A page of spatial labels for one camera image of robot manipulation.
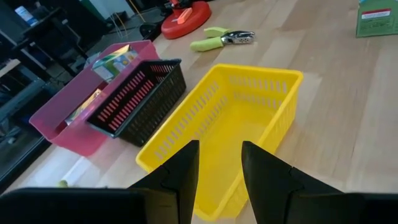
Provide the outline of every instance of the pliers jaw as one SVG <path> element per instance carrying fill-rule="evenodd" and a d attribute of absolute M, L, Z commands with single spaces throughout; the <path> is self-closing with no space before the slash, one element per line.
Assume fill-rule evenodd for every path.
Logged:
<path fill-rule="evenodd" d="M 254 42 L 256 34 L 249 31 L 232 31 L 221 36 L 223 44 L 250 44 Z"/>

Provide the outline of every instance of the basket rim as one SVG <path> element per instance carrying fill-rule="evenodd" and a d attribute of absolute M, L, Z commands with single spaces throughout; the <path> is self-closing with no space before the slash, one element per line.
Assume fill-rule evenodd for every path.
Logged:
<path fill-rule="evenodd" d="M 273 72 L 273 73 L 288 73 L 292 76 L 296 76 L 297 79 L 294 82 L 293 86 L 289 90 L 287 96 L 283 100 L 282 104 L 279 106 L 278 110 L 276 111 L 275 115 L 272 117 L 272 119 L 269 122 L 269 125 L 267 125 L 267 128 L 264 130 L 264 132 L 261 134 L 261 137 L 259 140 L 256 142 L 256 144 L 262 144 L 267 135 L 270 133 L 271 129 L 275 126 L 277 120 L 281 117 L 282 112 L 285 110 L 287 104 L 292 100 L 296 92 L 298 91 L 298 88 L 303 80 L 303 73 L 298 70 L 287 70 L 287 69 L 282 69 L 282 68 L 266 68 L 266 67 L 256 67 L 256 66 L 249 66 L 249 65 L 233 65 L 233 64 L 226 64 L 226 63 L 219 63 L 215 66 L 213 66 L 207 73 L 206 75 L 197 83 L 197 85 L 191 90 L 191 92 L 185 97 L 185 99 L 177 106 L 177 108 L 173 111 L 173 113 L 166 119 L 166 121 L 161 125 L 161 127 L 156 131 L 156 133 L 149 139 L 149 141 L 146 143 L 146 145 L 139 151 L 137 157 L 136 157 L 136 162 L 137 164 L 142 167 L 145 171 L 148 173 L 152 172 L 153 170 L 156 169 L 156 167 L 150 167 L 148 166 L 144 161 L 141 160 L 141 157 L 148 147 L 151 147 L 151 144 L 155 141 L 155 139 L 160 135 L 162 130 L 169 125 L 170 121 L 175 119 L 175 114 L 176 111 L 179 111 L 186 103 L 186 101 L 190 101 L 190 99 L 193 97 L 194 92 L 196 92 L 198 89 L 201 88 L 203 83 L 210 77 L 212 76 L 212 73 L 216 69 L 220 68 L 234 68 L 237 70 L 257 70 L 259 72 Z M 230 198 L 233 196 L 235 190 L 237 189 L 238 185 L 240 184 L 241 181 L 244 181 L 243 178 L 243 172 L 239 172 L 234 179 L 231 187 L 229 188 L 228 191 L 225 192 L 224 197 L 221 199 L 220 204 L 216 208 L 216 210 L 212 214 L 207 214 L 203 211 L 201 211 L 199 208 L 194 207 L 195 213 L 202 219 L 206 221 L 215 221 L 217 218 L 221 215 L 221 212 L 224 210 L 226 204 L 229 202 Z"/>

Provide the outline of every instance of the box label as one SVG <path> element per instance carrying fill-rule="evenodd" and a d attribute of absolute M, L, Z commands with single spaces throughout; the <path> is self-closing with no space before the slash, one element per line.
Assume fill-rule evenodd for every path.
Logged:
<path fill-rule="evenodd" d="M 361 18 L 372 19 L 372 18 L 378 18 L 390 15 L 391 15 L 391 9 L 378 9 L 373 11 L 362 12 Z"/>
<path fill-rule="evenodd" d="M 390 17 L 366 19 L 359 25 L 359 31 L 365 34 L 390 32 L 392 30 L 393 23 L 394 21 Z"/>

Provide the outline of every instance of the wooden table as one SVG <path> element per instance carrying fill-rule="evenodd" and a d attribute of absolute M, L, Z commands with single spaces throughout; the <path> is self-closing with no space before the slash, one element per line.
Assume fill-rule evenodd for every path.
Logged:
<path fill-rule="evenodd" d="M 344 191 L 398 192 L 397 36 L 355 38 L 357 0 L 217 0 L 200 29 L 156 41 L 162 58 L 182 58 L 191 90 L 216 63 L 301 70 L 295 122 L 277 155 Z M 189 50 L 210 26 L 252 30 L 251 45 L 205 53 Z M 55 186 L 127 187 L 145 175 L 139 149 L 107 142 L 91 158 L 53 146 L 11 189 Z M 255 223 L 250 206 L 238 218 Z"/>

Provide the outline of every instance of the pink plastic tray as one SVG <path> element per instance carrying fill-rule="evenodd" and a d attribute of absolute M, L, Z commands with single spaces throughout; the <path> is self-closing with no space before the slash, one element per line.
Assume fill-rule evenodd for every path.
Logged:
<path fill-rule="evenodd" d="M 154 45 L 149 40 L 113 44 L 104 50 L 98 59 L 120 49 L 126 44 L 129 44 L 137 51 L 138 56 L 111 83 L 107 84 L 92 71 L 94 60 L 43 105 L 30 118 L 29 122 L 51 143 L 67 148 L 82 156 L 90 156 L 96 152 L 107 139 L 107 136 L 89 127 L 86 124 L 87 117 L 118 87 L 139 62 L 159 59 Z M 102 90 L 101 94 L 71 124 L 67 125 L 65 120 L 69 115 L 90 97 L 97 88 Z"/>

